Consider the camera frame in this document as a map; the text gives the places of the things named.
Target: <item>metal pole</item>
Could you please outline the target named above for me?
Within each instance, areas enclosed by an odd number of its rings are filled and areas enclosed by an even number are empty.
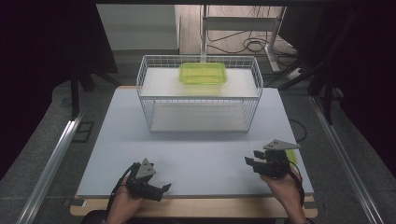
[[[201,36],[201,63],[206,62],[206,19],[207,19],[207,5],[204,5],[204,14],[202,15],[202,36]]]
[[[273,31],[271,33],[270,40],[264,48],[265,53],[267,54],[268,61],[274,73],[280,72],[279,66],[277,66],[276,58],[274,57],[273,48],[274,48],[274,43],[276,41],[277,33],[279,32],[280,23],[282,22],[283,19],[283,14],[285,14],[285,9],[286,9],[285,7],[282,7],[280,9],[279,14],[276,16],[276,21],[274,24]]]
[[[70,78],[70,87],[71,87],[71,96],[72,96],[72,118],[71,120],[75,120],[79,113],[79,98],[78,98],[78,74],[77,68],[72,65],[71,78]]]

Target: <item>person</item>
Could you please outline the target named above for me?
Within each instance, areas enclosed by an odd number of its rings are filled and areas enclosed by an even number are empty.
[[[296,176],[299,176],[294,169],[291,169]],[[300,205],[300,194],[297,189],[296,182],[290,175],[285,175],[282,178],[274,179],[272,177],[261,175],[261,179],[267,183],[271,189],[274,197],[282,204],[285,208],[286,213],[289,217],[289,222],[292,224],[309,224],[314,223],[311,219],[305,217],[303,208]],[[124,178],[122,184],[117,190],[116,197],[109,210],[106,221],[98,222],[99,220],[93,221],[92,217],[96,211],[92,214],[88,214],[84,217],[82,224],[93,224],[93,223],[106,223],[106,224],[123,224],[128,222],[134,214],[138,211],[140,205],[144,199],[133,198],[128,189],[123,186],[126,178]]]

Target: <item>white wall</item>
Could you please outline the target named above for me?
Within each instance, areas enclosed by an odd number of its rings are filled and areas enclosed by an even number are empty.
[[[175,6],[96,6],[112,50],[178,49]]]

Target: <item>gray floor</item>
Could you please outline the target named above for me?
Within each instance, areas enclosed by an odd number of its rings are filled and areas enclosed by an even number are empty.
[[[129,56],[115,53],[120,74],[113,77],[123,85],[134,85],[141,56],[140,54],[133,55],[132,60],[131,58],[120,60]],[[268,62],[263,57],[258,59],[262,73],[270,73]],[[274,76],[263,77],[265,80],[274,78]],[[96,84],[95,91],[80,93],[81,96],[90,99],[82,122],[93,122],[92,133],[85,143],[71,143],[34,223],[79,223],[82,220],[82,217],[70,215],[69,200],[75,196],[115,90],[113,85],[101,78],[97,76],[93,78]],[[304,141],[300,142],[300,145],[318,207],[318,216],[314,220],[316,223],[370,223],[319,122],[306,93],[307,83],[309,80],[282,91],[281,97],[289,119],[301,122],[307,130],[307,136]],[[54,90],[53,101],[46,116],[0,182],[1,223],[15,223],[21,214],[22,208],[70,119],[70,113],[70,89],[69,83],[66,82]],[[396,223],[395,178],[352,125],[336,101],[332,104],[332,121],[353,165],[384,218],[384,223]],[[290,125],[296,139],[304,136],[301,126],[293,121]],[[75,135],[76,140],[84,137],[84,134]]]

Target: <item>metal rail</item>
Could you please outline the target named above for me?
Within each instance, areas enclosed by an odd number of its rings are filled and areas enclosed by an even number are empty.
[[[85,107],[86,106],[82,105],[76,118],[67,122],[58,144],[53,150],[52,155],[50,156],[49,161],[43,170],[43,173],[39,177],[37,183],[35,184],[35,188],[33,189],[27,203],[21,211],[20,217],[16,222],[17,224],[33,223],[35,216],[37,215],[37,212],[48,192],[48,189],[50,188],[52,180],[62,163],[64,154],[66,153],[70,142],[72,141],[73,135],[75,134],[77,127],[81,122],[81,119],[85,113]]]
[[[327,120],[321,111],[323,111],[322,106],[320,104],[320,100],[317,96],[310,96],[311,103],[313,104],[315,111],[317,112],[320,123],[322,124],[325,133],[329,136],[329,139],[332,143],[332,147],[334,148],[335,154],[341,162],[341,165],[344,168],[346,173],[346,177],[348,178],[352,188],[354,189],[361,206],[364,210],[364,213],[368,217],[371,223],[384,223],[382,217],[379,214],[378,209],[376,208],[375,202],[370,195],[370,192],[364,185],[363,181],[359,177],[358,172],[352,164],[349,156],[347,155],[347,151],[341,143],[340,138],[338,137],[337,132],[335,131],[332,125],[329,125]]]

